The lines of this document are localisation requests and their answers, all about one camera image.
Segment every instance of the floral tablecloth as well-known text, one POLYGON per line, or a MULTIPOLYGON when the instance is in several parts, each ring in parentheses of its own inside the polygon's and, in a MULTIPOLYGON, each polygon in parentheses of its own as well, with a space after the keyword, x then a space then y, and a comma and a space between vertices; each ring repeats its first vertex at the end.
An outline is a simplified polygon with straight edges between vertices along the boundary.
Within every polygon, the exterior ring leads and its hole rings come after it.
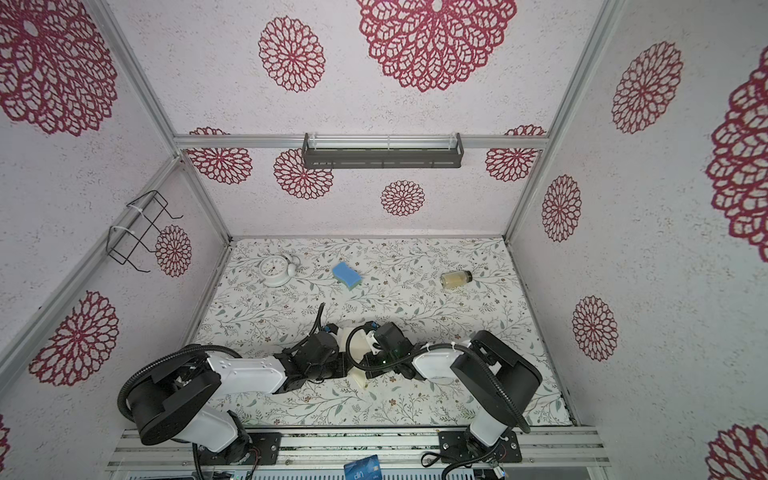
MULTIPOLYGON (((486 329, 531 361, 544 382, 525 411, 531 425, 570 425, 568 411, 531 320, 501 239, 270 239, 240 240, 196 341, 225 345, 243 356, 265 356, 309 331, 326 303, 323 325, 395 322, 412 341, 459 339, 486 329), (285 286, 263 285, 264 257, 301 259, 285 286), (333 278, 347 262, 363 277, 354 289, 333 278), (471 270, 474 280, 443 290, 441 273, 471 270)), ((308 382, 282 395, 241 393, 213 398, 246 425, 466 425, 478 403, 457 379, 410 381, 396 374, 369 380, 308 382)))

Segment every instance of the red circular pattern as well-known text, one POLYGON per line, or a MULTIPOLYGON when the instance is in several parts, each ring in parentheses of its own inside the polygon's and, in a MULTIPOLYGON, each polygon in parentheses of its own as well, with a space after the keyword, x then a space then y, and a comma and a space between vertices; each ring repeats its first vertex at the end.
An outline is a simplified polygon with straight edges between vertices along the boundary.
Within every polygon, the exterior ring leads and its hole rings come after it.
POLYGON ((309 200, 327 194, 333 185, 333 172, 323 168, 307 169, 301 150, 287 150, 275 159, 277 183, 297 198, 309 200))
POLYGON ((570 237, 581 216, 581 191, 568 175, 557 177, 549 185, 541 204, 541 222, 547 237, 561 242, 570 237))
POLYGON ((11 449, 11 445, 8 443, 8 433, 11 429, 6 427, 2 422, 2 415, 0 415, 0 472, 5 469, 5 454, 11 449))
POLYGON ((358 0, 368 54, 388 77, 445 90, 488 63, 517 12, 514 0, 358 0))
POLYGON ((654 124, 674 98, 681 70, 674 43, 653 44, 635 58, 616 86, 611 109, 616 128, 633 134, 654 124))
POLYGON ((295 18, 275 18, 266 24, 259 56, 270 78, 288 91, 314 88, 326 70, 322 45, 312 29, 295 18))
POLYGON ((398 217, 419 211, 424 204, 424 190, 415 182, 398 180, 387 185, 382 192, 384 210, 398 217))
POLYGON ((109 359, 118 337, 118 318, 106 296, 86 292, 29 364, 42 383, 73 386, 109 359))
POLYGON ((619 334, 614 313, 603 300, 586 296, 574 310, 573 330, 582 352, 598 362, 607 360, 616 350, 619 334))
MULTIPOLYGON (((544 128, 535 125, 520 125, 508 131, 507 135, 545 135, 544 128)), ((492 148, 485 155, 485 169, 491 177, 505 182, 526 178, 536 161, 538 151, 534 148, 492 148)))
POLYGON ((762 425, 734 425, 720 430, 709 442, 710 480, 765 480, 768 478, 768 432, 762 425))
POLYGON ((178 225, 168 225, 157 235, 154 246, 157 265, 170 276, 181 276, 190 267, 192 245, 187 233, 178 225))
MULTIPOLYGON (((219 128, 198 128, 190 135, 228 135, 219 128)), ((192 165, 206 177, 220 184, 238 184, 250 176, 253 168, 245 148, 191 148, 187 150, 192 165)))
POLYGON ((712 133, 712 206, 730 221, 730 235, 748 239, 768 262, 768 47, 728 102, 725 121, 712 133))
POLYGON ((78 0, 5 0, 0 38, 0 101, 11 120, 77 137, 112 116, 118 73, 78 0))

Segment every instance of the robotic arm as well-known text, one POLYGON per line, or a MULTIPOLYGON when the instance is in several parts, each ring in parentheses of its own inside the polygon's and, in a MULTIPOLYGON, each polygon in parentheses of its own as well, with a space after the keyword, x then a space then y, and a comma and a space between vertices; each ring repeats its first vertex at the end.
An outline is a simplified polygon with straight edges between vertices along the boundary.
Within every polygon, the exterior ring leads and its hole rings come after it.
POLYGON ((227 347, 190 345, 152 362, 125 383, 118 408, 135 422, 145 445, 192 442, 236 463, 247 454, 250 436, 233 412, 207 406, 208 399, 237 392, 286 393, 307 380, 342 378, 355 366, 368 378, 389 371, 421 381, 458 378, 482 406, 466 432, 476 452, 491 449, 507 428, 530 431, 522 411, 541 384, 541 373, 490 332, 482 330, 462 343, 414 345, 393 323, 367 323, 352 330, 340 353, 338 328, 319 327, 322 311, 321 304, 305 339, 273 356, 243 359, 227 347), (356 362, 348 352, 361 329, 371 352, 356 362))

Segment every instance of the black mounting plate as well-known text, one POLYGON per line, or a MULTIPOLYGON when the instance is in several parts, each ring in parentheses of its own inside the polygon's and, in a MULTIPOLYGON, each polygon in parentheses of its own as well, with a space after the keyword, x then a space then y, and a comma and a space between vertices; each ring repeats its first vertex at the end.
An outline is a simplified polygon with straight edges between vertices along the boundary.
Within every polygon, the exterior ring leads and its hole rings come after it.
MULTIPOLYGON (((280 440, 283 437, 280 433, 259 433, 249 432, 253 446, 259 449, 258 465, 275 465, 277 463, 277 454, 280 452, 280 440)), ((240 460, 238 465, 253 465, 255 455, 252 452, 240 460)), ((229 465, 224 458, 216 453, 204 449, 200 451, 201 465, 229 465)))
MULTIPOLYGON (((499 463, 520 463, 523 456, 520 453, 520 444, 518 436, 511 430, 507 430, 504 435, 507 440, 502 440, 502 444, 496 450, 496 461, 499 463)), ((458 458, 459 460, 470 459, 474 455, 467 448, 466 432, 440 432, 440 453, 448 457, 458 458)), ((442 463, 453 463, 450 458, 441 458, 442 463)))

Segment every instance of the black wire rack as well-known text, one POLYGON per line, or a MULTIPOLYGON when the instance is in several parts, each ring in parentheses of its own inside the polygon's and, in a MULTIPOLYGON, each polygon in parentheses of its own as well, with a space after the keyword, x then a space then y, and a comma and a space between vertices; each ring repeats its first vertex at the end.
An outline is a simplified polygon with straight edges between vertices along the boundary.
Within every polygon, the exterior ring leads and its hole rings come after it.
POLYGON ((178 217, 174 217, 173 215, 171 215, 170 212, 167 209, 167 207, 168 207, 168 200, 165 200, 165 197, 163 197, 163 195, 159 191, 157 191, 157 190, 149 190, 147 193, 145 193, 144 195, 141 195, 139 198, 133 199, 131 202, 128 202, 126 207, 131 207, 131 208, 136 209, 136 211, 139 212, 141 217, 144 217, 145 219, 147 219, 147 221, 149 222, 149 225, 147 225, 147 228, 139 236, 136 235, 136 232, 131 230, 131 227, 133 226, 134 222, 136 220, 138 220, 139 217, 136 217, 134 219, 134 221, 131 222, 130 225, 128 225, 128 227, 120 227, 119 225, 112 225, 111 227, 109 227, 109 231, 107 232, 107 246, 106 246, 107 255, 112 257, 112 259, 114 259, 120 265, 125 265, 126 263, 129 263, 137 271, 142 272, 142 273, 149 273, 149 272, 151 272, 151 270, 142 270, 141 268, 136 266, 133 262, 131 262, 131 255, 133 255, 133 253, 136 251, 136 249, 138 248, 139 245, 144 247, 144 249, 147 252, 149 252, 149 253, 155 253, 156 252, 156 250, 152 250, 150 247, 148 247, 144 243, 144 237, 153 228, 155 230, 157 230, 157 234, 161 233, 161 230, 159 228, 157 228, 157 225, 155 224, 155 222, 157 222, 157 219, 160 218, 160 215, 162 215, 163 213, 166 213, 172 220, 178 220, 178 219, 182 218, 184 215, 180 215, 178 217), (145 198, 147 195, 151 195, 151 198, 149 199, 147 204, 143 208, 137 206, 136 203, 139 200, 145 198), (147 216, 147 214, 145 213, 145 210, 147 208, 149 208, 149 206, 152 204, 152 202, 155 202, 156 204, 160 205, 160 211, 157 212, 157 215, 155 215, 154 218, 149 218, 147 216), (133 238, 136 239, 136 244, 133 246, 133 248, 131 248, 131 251, 128 252, 128 255, 124 255, 124 254, 120 253, 117 250, 118 244, 120 243, 120 240, 116 241, 114 243, 114 245, 111 246, 112 233, 114 231, 116 231, 116 230, 122 230, 125 233, 127 233, 128 235, 131 235, 133 238))

